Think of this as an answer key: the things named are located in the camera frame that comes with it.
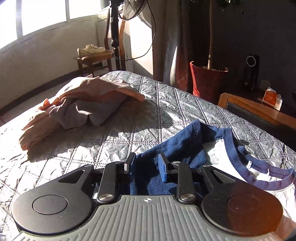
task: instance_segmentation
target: silver bolt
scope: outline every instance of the silver bolt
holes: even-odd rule
[[[113,198],[114,198],[114,196],[112,194],[109,194],[109,193],[104,193],[104,194],[99,196],[99,200],[102,201],[102,202],[111,201]]]
[[[185,202],[190,202],[194,200],[195,196],[191,193],[186,193],[186,194],[182,194],[180,198]]]

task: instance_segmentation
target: window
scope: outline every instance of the window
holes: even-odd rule
[[[22,0],[23,35],[65,21],[65,0]]]
[[[100,10],[99,0],[69,0],[70,19],[96,15]]]
[[[0,5],[0,48],[17,39],[15,12],[16,0],[6,0]]]

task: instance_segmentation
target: floor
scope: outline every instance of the floor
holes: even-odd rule
[[[98,71],[94,72],[95,76],[102,76],[104,74],[106,74],[108,71],[106,71],[105,69],[100,69]],[[30,108],[35,107],[36,105],[38,105],[39,103],[41,103],[42,101],[44,101],[45,98],[51,98],[54,97],[56,95],[56,93],[67,83],[69,83],[70,80],[65,81],[64,83],[61,83],[51,89],[48,89],[32,98],[30,98],[29,100],[23,102],[22,104],[18,105],[17,107],[13,108],[12,110],[10,110],[9,112],[5,113],[1,118],[2,120],[7,123],[11,120],[13,120],[15,117],[19,116],[20,114],[22,114],[23,112],[27,111]],[[2,120],[0,119],[0,126],[2,126],[4,123],[2,122]]]

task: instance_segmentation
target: quilted bedspread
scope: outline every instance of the quilted bedspread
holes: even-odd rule
[[[145,95],[144,102],[128,98],[100,127],[59,128],[29,152],[21,150],[18,138],[33,109],[0,127],[0,240],[11,240],[18,233],[11,207],[22,193],[85,164],[103,168],[124,161],[130,152],[142,153],[196,119],[231,127],[255,158],[281,168],[295,167],[295,152],[227,110],[134,73],[114,71],[102,78],[125,80]]]

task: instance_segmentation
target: tree trunk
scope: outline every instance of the tree trunk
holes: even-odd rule
[[[213,16],[214,15],[214,0],[210,0],[210,49],[209,49],[209,61],[207,63],[207,69],[212,69],[212,53],[213,53]]]

